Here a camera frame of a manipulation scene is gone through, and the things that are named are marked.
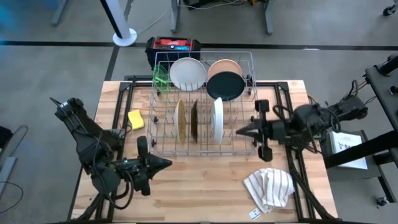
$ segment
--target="gray floor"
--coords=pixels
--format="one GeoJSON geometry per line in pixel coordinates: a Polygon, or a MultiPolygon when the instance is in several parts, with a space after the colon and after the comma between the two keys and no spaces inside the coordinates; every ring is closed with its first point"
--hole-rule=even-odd
{"type": "MultiPolygon", "coordinates": [[[[15,27],[0,25],[4,40],[109,42],[113,34],[99,1],[69,0],[58,27],[52,27],[53,11],[46,1],[6,1],[15,27]]],[[[127,1],[120,1],[124,9],[127,1]]],[[[398,15],[381,17],[390,0],[278,0],[275,2],[274,35],[264,34],[261,5],[225,6],[203,11],[182,9],[176,36],[206,43],[398,45],[398,15]]],[[[165,0],[134,1],[128,23],[136,30],[151,24],[168,7],[165,0]]],[[[152,36],[171,36],[170,14],[140,34],[138,42],[152,36]]],[[[254,50],[258,80],[302,79],[318,101],[335,102],[360,79],[368,66],[385,61],[388,51],[254,50]]],[[[75,142],[53,115],[52,96],[60,101],[78,97],[90,116],[95,114],[112,47],[0,46],[0,125],[15,130],[29,126],[18,162],[10,178],[25,192],[12,210],[0,214],[1,223],[49,223],[67,217],[78,177],[75,142]]],[[[144,49],[120,49],[112,80],[125,75],[150,74],[144,49]]],[[[373,95],[361,90],[364,100],[373,95]]],[[[391,130],[378,101],[369,105],[369,116],[343,123],[345,130],[364,129],[369,138],[391,130]]],[[[398,189],[394,165],[383,167],[394,190],[398,189]]],[[[338,214],[344,220],[395,223],[398,205],[377,208],[374,197],[383,195],[377,179],[332,182],[338,214]]],[[[7,186],[0,210],[13,204],[19,192],[7,186]]]]}

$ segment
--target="wooden tabletop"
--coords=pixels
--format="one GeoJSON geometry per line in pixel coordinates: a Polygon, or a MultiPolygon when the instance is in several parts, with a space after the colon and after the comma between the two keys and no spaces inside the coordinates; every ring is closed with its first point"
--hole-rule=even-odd
{"type": "MultiPolygon", "coordinates": [[[[293,108],[307,104],[304,82],[302,80],[286,82],[289,84],[293,108]]],[[[120,82],[104,82],[103,84],[95,116],[95,122],[103,129],[109,129],[112,126],[119,84],[120,82]]],[[[268,99],[270,106],[275,104],[275,93],[272,88],[258,87],[257,89],[259,99],[268,99]]],[[[123,120],[126,95],[124,94],[120,123],[123,120]]],[[[141,110],[146,126],[143,129],[132,131],[126,136],[124,157],[136,157],[136,139],[139,136],[147,135],[149,100],[149,87],[134,88],[131,110],[141,110]]],[[[249,106],[252,108],[254,103],[247,105],[247,107],[249,106]]],[[[273,112],[269,112],[267,119],[277,119],[277,117],[273,112]]],[[[251,156],[161,156],[173,161],[173,165],[160,171],[153,180],[150,180],[151,195],[144,197],[140,192],[135,192],[132,203],[127,209],[114,211],[113,221],[251,222],[249,212],[256,208],[256,204],[246,190],[243,180],[260,168],[270,167],[289,172],[284,147],[274,141],[269,141],[269,147],[273,149],[274,156],[271,162],[260,160],[256,153],[251,156]]],[[[337,217],[322,155],[304,151],[303,157],[311,191],[326,210],[337,217]]],[[[123,183],[119,186],[119,193],[124,189],[123,183]]],[[[301,189],[299,192],[304,217],[308,217],[304,194],[301,189]]],[[[90,177],[83,171],[76,193],[72,218],[82,214],[97,193],[90,177]]],[[[127,197],[116,203],[124,205],[126,201],[127,197]]],[[[297,215],[292,195],[285,208],[275,208],[272,212],[262,214],[255,220],[255,222],[295,221],[297,221],[297,215]]]]}

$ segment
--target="dish towel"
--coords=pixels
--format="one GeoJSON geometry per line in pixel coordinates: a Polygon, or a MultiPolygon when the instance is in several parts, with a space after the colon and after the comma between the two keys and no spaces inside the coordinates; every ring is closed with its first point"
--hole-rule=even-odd
{"type": "Polygon", "coordinates": [[[271,212],[275,207],[286,207],[289,195],[294,192],[292,176],[278,169],[259,169],[243,183],[264,213],[271,212]]]}

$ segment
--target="sponge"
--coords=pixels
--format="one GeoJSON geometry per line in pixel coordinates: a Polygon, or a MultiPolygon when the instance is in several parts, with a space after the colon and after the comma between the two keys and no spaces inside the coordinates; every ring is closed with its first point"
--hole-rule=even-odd
{"type": "Polygon", "coordinates": [[[139,110],[130,111],[128,114],[129,121],[132,124],[132,130],[137,130],[144,127],[144,120],[141,117],[139,110]]]}

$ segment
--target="sticker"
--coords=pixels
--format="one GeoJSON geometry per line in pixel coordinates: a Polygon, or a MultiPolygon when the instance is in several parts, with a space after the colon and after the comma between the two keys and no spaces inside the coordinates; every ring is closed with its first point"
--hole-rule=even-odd
{"type": "Polygon", "coordinates": [[[249,213],[251,220],[256,220],[258,217],[261,216],[261,212],[258,208],[254,209],[249,213]]]}

